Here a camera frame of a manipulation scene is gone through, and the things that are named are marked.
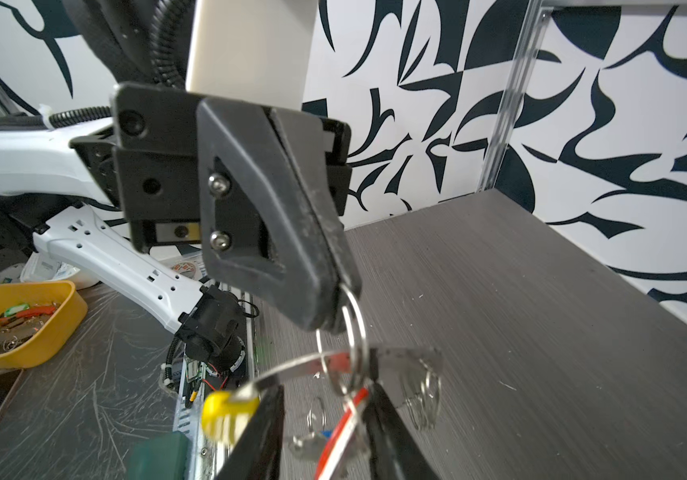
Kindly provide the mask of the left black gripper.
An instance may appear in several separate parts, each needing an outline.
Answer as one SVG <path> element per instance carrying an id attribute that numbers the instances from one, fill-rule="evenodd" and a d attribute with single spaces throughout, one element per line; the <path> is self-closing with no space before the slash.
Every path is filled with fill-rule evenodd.
<path id="1" fill-rule="evenodd" d="M 133 82 L 111 110 L 109 130 L 70 145 L 125 212 L 135 248 L 203 241 L 217 280 L 303 330 L 345 330 L 347 294 L 361 293 L 340 220 L 347 123 Z M 205 240 L 187 226 L 200 222 Z"/>

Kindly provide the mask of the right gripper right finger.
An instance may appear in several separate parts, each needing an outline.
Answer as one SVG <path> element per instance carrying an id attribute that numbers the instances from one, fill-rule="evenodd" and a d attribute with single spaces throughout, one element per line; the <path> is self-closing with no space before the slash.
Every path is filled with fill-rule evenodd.
<path id="1" fill-rule="evenodd" d="M 438 480 L 439 475 L 421 453 L 385 389 L 372 383 L 367 391 L 363 422 L 371 451 L 371 479 Z"/>

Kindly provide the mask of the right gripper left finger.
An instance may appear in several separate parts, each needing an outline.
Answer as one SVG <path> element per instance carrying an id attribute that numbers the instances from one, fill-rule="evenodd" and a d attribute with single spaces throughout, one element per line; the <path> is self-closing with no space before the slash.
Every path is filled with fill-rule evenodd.
<path id="1" fill-rule="evenodd" d="M 216 478 L 279 479 L 285 418 L 285 387 L 272 387 Z"/>

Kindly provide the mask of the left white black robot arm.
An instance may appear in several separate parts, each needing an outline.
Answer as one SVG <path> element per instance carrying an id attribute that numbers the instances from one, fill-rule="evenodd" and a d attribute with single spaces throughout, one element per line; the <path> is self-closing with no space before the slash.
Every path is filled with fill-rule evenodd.
<path id="1" fill-rule="evenodd" d="M 0 244 L 96 276 L 191 353 L 231 343 L 225 310 L 154 247 L 198 244 L 213 280 L 305 331 L 349 331 L 361 292 L 341 214 L 344 122 L 305 112 L 315 1 L 39 1 L 43 41 L 84 40 L 106 106 L 0 116 Z"/>

